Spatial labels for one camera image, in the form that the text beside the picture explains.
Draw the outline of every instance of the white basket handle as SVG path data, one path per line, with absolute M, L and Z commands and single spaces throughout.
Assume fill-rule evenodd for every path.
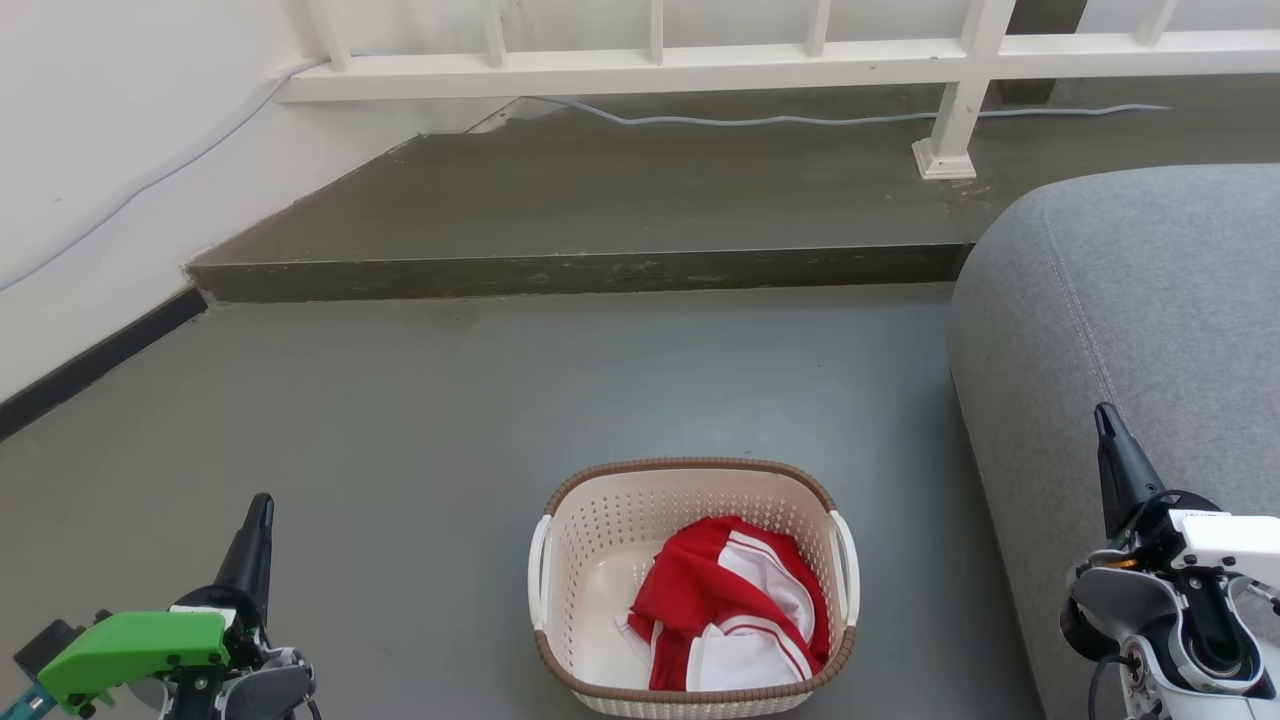
M 845 616 L 845 625 L 852 628 L 858 625 L 858 609 L 861 605 L 861 584 L 858 577 L 858 551 L 854 550 L 854 534 L 849 532 L 849 524 L 840 516 L 840 512 L 831 511 L 831 519 L 836 525 L 836 537 L 840 541 L 840 560 L 845 568 L 845 583 L 840 585 L 840 611 Z
M 547 544 L 547 530 L 550 529 L 552 516 L 543 515 L 534 528 L 534 542 L 529 546 L 529 620 L 534 624 L 534 630 L 541 630 L 547 623 L 545 588 L 543 587 L 543 553 Z

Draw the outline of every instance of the basket bottom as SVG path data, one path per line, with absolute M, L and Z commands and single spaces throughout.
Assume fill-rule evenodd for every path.
M 660 550 L 662 542 L 626 544 L 584 569 L 581 606 L 570 633 L 573 665 L 568 670 L 577 679 L 611 688 L 649 688 L 649 669 L 618 632 L 617 616 L 635 602 Z

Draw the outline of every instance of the gray sofa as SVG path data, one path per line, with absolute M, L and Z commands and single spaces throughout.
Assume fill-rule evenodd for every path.
M 1094 404 L 1120 409 L 1169 487 L 1280 515 L 1280 165 L 1037 190 L 975 245 L 952 305 L 956 391 L 1044 712 L 1084 717 L 1093 666 L 1057 614 L 1068 569 L 1105 539 Z M 1100 700 L 1124 717 L 1119 683 Z

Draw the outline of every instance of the red and white clothing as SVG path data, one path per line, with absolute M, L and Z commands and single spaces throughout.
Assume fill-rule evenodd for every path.
M 652 691 L 801 682 L 831 652 L 818 579 L 790 536 L 704 518 L 662 547 L 618 628 Z

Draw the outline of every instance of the green robot part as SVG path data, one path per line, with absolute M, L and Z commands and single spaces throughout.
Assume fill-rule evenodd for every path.
M 119 612 L 84 630 L 40 671 L 38 680 L 74 712 L 111 688 L 175 665 L 225 665 L 225 629 L 218 612 Z

